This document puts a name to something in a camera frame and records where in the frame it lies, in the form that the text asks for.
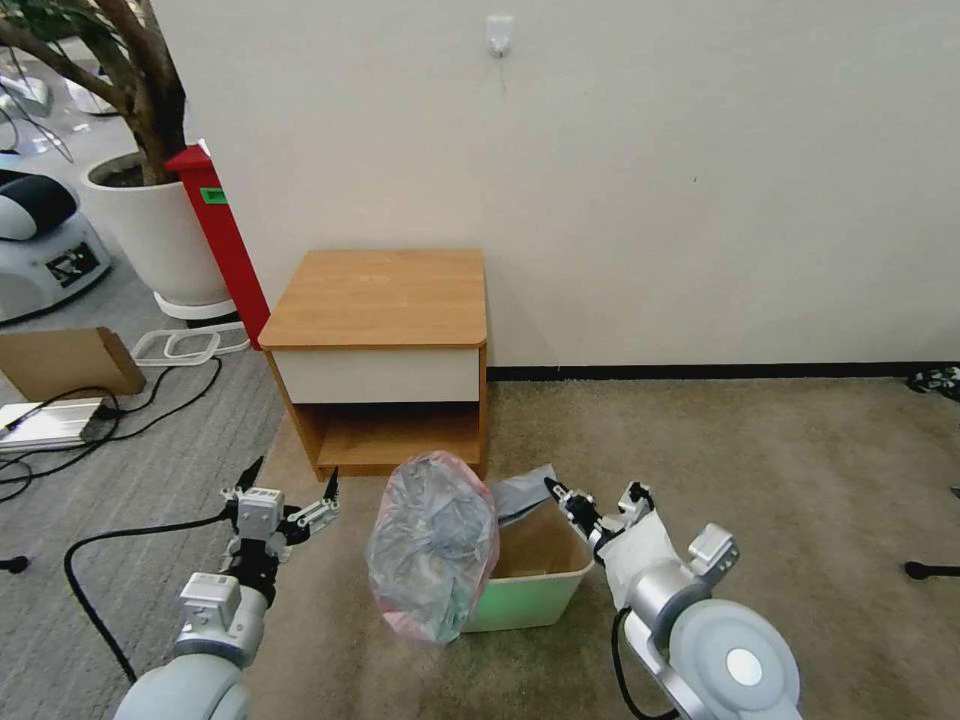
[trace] pink plastic bag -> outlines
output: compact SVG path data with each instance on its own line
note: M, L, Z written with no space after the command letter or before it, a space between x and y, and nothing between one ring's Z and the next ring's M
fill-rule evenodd
M411 458L387 482L365 555L374 599L394 632L451 642L500 555L493 496L455 455Z

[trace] red post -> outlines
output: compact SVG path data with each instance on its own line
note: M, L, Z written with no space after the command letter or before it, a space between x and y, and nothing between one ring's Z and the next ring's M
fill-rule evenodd
M270 310L213 162L199 145L190 145L170 158L166 168L179 174L213 257L220 266L220 274L237 306L250 344L259 350L257 338L270 317Z

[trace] cardboard box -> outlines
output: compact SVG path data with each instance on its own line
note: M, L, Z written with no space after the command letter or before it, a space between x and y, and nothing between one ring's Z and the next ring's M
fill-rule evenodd
M463 632L553 625L593 566L586 543L546 501L500 531L500 559Z
M120 338L104 327L0 335L0 372L31 402L87 385L134 395L147 382Z

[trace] green label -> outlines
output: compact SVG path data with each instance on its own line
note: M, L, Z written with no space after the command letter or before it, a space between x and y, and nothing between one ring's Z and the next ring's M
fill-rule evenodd
M223 188L200 188L200 197L207 205L227 204L227 195Z

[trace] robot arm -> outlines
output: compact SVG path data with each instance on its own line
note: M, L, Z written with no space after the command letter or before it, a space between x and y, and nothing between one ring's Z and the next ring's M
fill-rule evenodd
M593 497L580 490L549 479L547 487L604 566L627 643L677 714L685 720L800 717L800 675L786 641L749 608L712 599L713 587L740 556L729 532L707 525L684 562L640 483L627 487L616 516L601 516ZM634 714L645 718L622 683L621 690Z
M339 515L337 473L323 498L302 510L284 505L279 490L234 488L225 497L237 536L227 545L221 572L194 573L187 581L177 657L134 683L115 720L243 720L249 714L241 671L260 647L277 569L291 546Z

